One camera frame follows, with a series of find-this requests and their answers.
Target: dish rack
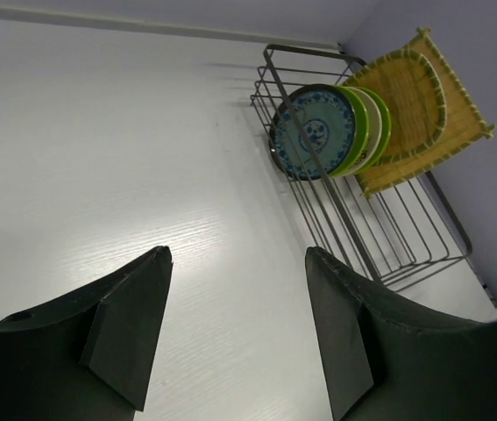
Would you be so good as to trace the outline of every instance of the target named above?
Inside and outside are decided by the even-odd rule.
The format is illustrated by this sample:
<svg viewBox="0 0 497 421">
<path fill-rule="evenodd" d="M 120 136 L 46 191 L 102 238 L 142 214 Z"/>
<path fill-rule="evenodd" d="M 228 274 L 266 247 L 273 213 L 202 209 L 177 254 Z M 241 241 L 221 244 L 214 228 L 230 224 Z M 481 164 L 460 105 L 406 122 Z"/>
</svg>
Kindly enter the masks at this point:
<svg viewBox="0 0 497 421">
<path fill-rule="evenodd" d="M 290 54 L 297 54 L 290 57 L 295 60 L 289 60 Z M 276 66 L 278 55 L 287 58 L 287 63 L 296 62 L 296 67 Z M 363 60 L 341 53 L 279 45 L 267 46 L 264 59 L 265 65 L 258 67 L 251 106 L 266 133 L 277 174 L 296 203 L 291 218 L 302 228 L 305 244 L 323 247 L 362 275 L 397 292 L 472 253 L 472 243 L 464 227 L 431 172 L 367 200 L 355 177 L 330 178 L 320 164 L 288 96 L 310 83 L 339 84 L 355 67 L 365 66 Z M 329 61 L 325 66 L 328 70 L 336 70 L 317 69 L 318 62 L 324 60 Z M 274 156 L 269 131 L 282 103 L 287 106 L 300 139 L 318 168 L 319 180 L 286 176 L 281 160 Z"/>
</svg>

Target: woven bamboo basket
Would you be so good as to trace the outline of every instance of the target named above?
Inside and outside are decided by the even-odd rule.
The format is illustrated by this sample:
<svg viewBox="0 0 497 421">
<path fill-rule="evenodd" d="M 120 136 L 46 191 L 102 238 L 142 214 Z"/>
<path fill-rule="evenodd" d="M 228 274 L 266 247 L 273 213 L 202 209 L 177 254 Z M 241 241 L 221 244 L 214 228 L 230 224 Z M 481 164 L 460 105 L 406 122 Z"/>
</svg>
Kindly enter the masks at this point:
<svg viewBox="0 0 497 421">
<path fill-rule="evenodd" d="M 446 124 L 438 140 L 435 142 L 428 140 L 427 143 L 430 142 L 429 147 L 419 153 L 398 161 L 387 160 L 383 156 L 377 165 L 357 175 L 366 196 L 393 187 L 400 182 L 432 169 L 483 136 L 488 139 L 492 137 L 494 126 L 488 125 L 481 117 L 478 108 L 472 102 L 464 86 L 429 37 L 429 32 L 429 29 L 418 28 L 418 35 L 399 51 L 417 52 L 426 57 L 434 68 L 443 87 Z M 359 73 L 357 73 L 351 83 L 360 85 L 361 81 Z M 378 85 L 377 93 L 383 97 L 400 95 L 398 91 L 388 90 L 386 84 Z M 396 120 L 402 117 L 402 114 L 393 115 Z M 400 147 L 398 138 L 391 146 L 394 148 Z M 397 149 L 392 149 L 388 156 L 396 154 Z"/>
</svg>

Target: light purple wall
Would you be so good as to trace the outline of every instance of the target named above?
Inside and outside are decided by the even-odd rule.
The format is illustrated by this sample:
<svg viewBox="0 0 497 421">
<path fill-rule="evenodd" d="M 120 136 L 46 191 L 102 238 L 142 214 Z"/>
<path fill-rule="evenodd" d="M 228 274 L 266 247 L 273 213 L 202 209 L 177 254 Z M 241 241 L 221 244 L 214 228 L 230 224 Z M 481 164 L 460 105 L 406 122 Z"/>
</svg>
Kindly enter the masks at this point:
<svg viewBox="0 0 497 421">
<path fill-rule="evenodd" d="M 488 123 L 497 125 L 497 1 L 384 0 L 346 45 L 371 60 L 408 42 L 417 26 L 431 37 Z M 474 244 L 475 269 L 497 296 L 497 128 L 434 174 Z"/>
<path fill-rule="evenodd" d="M 247 32 L 335 45 L 379 0 L 0 0 L 0 6 L 161 25 Z"/>
</svg>

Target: green plate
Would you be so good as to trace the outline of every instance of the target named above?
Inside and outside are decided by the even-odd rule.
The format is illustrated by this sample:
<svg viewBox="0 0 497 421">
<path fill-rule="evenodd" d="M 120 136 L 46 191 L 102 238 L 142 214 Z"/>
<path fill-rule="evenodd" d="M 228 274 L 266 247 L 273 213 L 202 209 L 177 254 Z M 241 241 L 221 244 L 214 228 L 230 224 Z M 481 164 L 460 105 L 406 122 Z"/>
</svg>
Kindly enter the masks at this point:
<svg viewBox="0 0 497 421">
<path fill-rule="evenodd" d="M 345 170 L 353 165 L 363 152 L 363 149 L 365 149 L 366 141 L 369 139 L 369 116 L 367 115 L 363 101 L 361 101 L 356 94 L 343 86 L 336 86 L 336 89 L 347 98 L 353 108 L 353 113 L 355 114 L 355 136 L 351 149 L 344 161 L 330 173 L 330 176 L 332 177 L 343 174 Z"/>
<path fill-rule="evenodd" d="M 392 132 L 392 119 L 390 118 L 390 111 L 388 110 L 387 104 L 375 91 L 370 90 L 369 88 L 363 88 L 362 86 L 359 86 L 359 89 L 369 94 L 373 101 L 377 103 L 380 111 L 380 118 L 382 119 L 382 131 L 380 132 L 380 141 L 377 146 L 377 150 L 371 159 L 359 171 L 357 171 L 357 174 L 373 166 L 380 159 L 382 154 L 385 152 L 385 149 L 387 149 L 390 134 Z"/>
<path fill-rule="evenodd" d="M 380 133 L 382 131 L 382 117 L 377 103 L 364 90 L 357 87 L 347 87 L 351 92 L 356 94 L 363 102 L 367 116 L 369 116 L 369 137 L 365 142 L 365 148 L 353 165 L 349 167 L 344 175 L 356 174 L 363 168 L 373 157 L 380 143 Z"/>
</svg>

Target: stack of plates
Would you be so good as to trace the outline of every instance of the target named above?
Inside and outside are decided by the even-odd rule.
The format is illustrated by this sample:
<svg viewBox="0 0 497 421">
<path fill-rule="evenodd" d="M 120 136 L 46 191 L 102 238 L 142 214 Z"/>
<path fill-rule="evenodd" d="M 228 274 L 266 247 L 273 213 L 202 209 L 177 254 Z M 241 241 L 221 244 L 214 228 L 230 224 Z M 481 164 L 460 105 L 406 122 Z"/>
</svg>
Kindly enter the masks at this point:
<svg viewBox="0 0 497 421">
<path fill-rule="evenodd" d="M 315 180 L 320 166 L 330 176 L 357 174 L 371 167 L 390 139 L 391 120 L 384 101 L 365 88 L 307 85 L 289 96 L 312 146 L 297 130 L 283 103 L 273 116 L 273 161 L 291 178 Z"/>
</svg>

